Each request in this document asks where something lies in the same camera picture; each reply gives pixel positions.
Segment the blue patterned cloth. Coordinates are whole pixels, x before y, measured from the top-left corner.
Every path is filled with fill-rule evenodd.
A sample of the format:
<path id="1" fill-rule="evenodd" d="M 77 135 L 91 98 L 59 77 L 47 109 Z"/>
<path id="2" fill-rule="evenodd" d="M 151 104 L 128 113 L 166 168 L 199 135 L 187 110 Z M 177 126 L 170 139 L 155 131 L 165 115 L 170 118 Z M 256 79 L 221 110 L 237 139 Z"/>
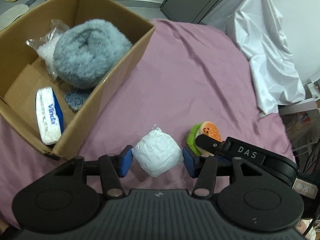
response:
<path id="1" fill-rule="evenodd" d="M 93 89 L 80 89 L 71 87 L 71 90 L 65 94 L 65 101 L 70 109 L 77 112 L 90 96 Z"/>

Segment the pink bed sheet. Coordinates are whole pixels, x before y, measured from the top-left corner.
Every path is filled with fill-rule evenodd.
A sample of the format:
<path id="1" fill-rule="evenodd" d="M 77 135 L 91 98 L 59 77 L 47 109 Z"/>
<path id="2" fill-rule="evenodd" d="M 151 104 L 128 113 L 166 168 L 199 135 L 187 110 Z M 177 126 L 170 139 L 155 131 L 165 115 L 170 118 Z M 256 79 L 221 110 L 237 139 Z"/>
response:
<path id="1" fill-rule="evenodd" d="M 213 122 L 233 137 L 292 161 L 278 113 L 259 117 L 249 64 L 223 32 L 206 25 L 152 20 L 156 30 L 143 58 L 99 115 L 79 155 L 86 161 L 134 146 L 156 126 L 182 148 L 190 129 Z M 1 219 L 18 227 L 14 196 L 63 164 L 37 152 L 1 117 Z M 195 180 L 183 164 L 152 178 L 134 160 L 124 190 L 188 189 Z"/>

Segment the white soft ball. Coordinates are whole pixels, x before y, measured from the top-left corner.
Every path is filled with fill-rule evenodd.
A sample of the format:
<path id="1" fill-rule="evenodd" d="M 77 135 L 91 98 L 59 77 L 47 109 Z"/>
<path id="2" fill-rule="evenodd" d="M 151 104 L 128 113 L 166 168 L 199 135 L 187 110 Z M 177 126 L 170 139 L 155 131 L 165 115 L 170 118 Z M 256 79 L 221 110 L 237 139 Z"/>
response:
<path id="1" fill-rule="evenodd" d="M 132 149 L 133 157 L 140 167 L 151 177 L 156 178 L 180 165 L 184 159 L 177 142 L 160 127 L 153 129 Z"/>

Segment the white draped cloth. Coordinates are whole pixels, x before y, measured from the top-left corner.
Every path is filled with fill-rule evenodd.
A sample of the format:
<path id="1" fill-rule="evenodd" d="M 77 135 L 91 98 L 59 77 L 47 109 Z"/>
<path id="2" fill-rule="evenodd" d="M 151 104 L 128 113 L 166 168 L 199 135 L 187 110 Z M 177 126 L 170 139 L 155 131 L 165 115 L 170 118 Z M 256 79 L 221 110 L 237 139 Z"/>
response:
<path id="1" fill-rule="evenodd" d="M 260 117 L 305 99 L 305 89 L 272 0 L 223 0 L 202 23 L 223 31 L 249 62 Z"/>

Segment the grey fluffy plush slipper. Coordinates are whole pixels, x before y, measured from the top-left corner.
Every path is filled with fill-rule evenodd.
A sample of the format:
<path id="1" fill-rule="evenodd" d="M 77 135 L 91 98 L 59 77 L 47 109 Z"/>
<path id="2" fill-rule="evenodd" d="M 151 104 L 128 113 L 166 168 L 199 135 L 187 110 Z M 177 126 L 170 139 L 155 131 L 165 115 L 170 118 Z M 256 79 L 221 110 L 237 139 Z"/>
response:
<path id="1" fill-rule="evenodd" d="M 66 83 L 93 88 L 131 47 L 131 41 L 111 22 L 89 20 L 62 34 L 54 51 L 54 67 Z"/>

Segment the brown cardboard box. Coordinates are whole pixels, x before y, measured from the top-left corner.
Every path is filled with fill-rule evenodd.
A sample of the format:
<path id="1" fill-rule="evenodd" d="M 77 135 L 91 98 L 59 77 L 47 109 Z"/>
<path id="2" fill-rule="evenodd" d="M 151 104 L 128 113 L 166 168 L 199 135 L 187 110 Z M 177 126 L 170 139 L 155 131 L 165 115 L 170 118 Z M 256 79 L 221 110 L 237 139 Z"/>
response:
<path id="1" fill-rule="evenodd" d="M 155 26 L 112 0 L 49 0 L 1 31 L 1 117 L 47 158 L 75 157 Z"/>

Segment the clear bag white filling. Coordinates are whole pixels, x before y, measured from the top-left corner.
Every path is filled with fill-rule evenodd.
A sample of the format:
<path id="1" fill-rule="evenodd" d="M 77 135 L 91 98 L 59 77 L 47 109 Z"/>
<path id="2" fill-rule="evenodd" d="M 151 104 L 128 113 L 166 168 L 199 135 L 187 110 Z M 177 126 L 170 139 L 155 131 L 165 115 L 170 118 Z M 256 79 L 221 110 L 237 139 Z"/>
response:
<path id="1" fill-rule="evenodd" d="M 50 31 L 40 38 L 27 39 L 25 44 L 36 51 L 37 55 L 44 60 L 47 72 L 55 80 L 57 73 L 54 67 L 54 51 L 57 42 L 62 34 L 69 29 L 69 26 L 61 20 L 51 20 Z"/>

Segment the blue tissue pack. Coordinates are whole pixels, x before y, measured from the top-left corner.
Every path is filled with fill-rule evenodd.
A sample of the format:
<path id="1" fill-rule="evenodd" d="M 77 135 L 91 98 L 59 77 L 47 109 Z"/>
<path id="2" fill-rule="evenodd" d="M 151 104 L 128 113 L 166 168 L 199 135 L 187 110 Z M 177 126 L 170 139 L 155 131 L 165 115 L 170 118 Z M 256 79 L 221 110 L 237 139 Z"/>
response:
<path id="1" fill-rule="evenodd" d="M 64 132 L 63 112 L 52 87 L 41 88 L 35 97 L 36 121 L 45 145 L 55 145 Z"/>

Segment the hamburger plush toy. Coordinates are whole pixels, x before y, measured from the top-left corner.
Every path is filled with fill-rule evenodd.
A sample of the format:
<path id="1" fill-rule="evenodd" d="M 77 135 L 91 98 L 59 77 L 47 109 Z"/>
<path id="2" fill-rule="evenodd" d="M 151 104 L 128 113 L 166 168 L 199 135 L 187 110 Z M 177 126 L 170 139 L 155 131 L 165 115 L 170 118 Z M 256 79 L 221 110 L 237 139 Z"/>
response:
<path id="1" fill-rule="evenodd" d="M 210 121 L 194 125 L 187 137 L 187 145 L 200 157 L 214 156 L 213 153 L 207 150 L 211 149 L 214 144 L 218 145 L 221 142 L 222 139 L 219 129 Z"/>

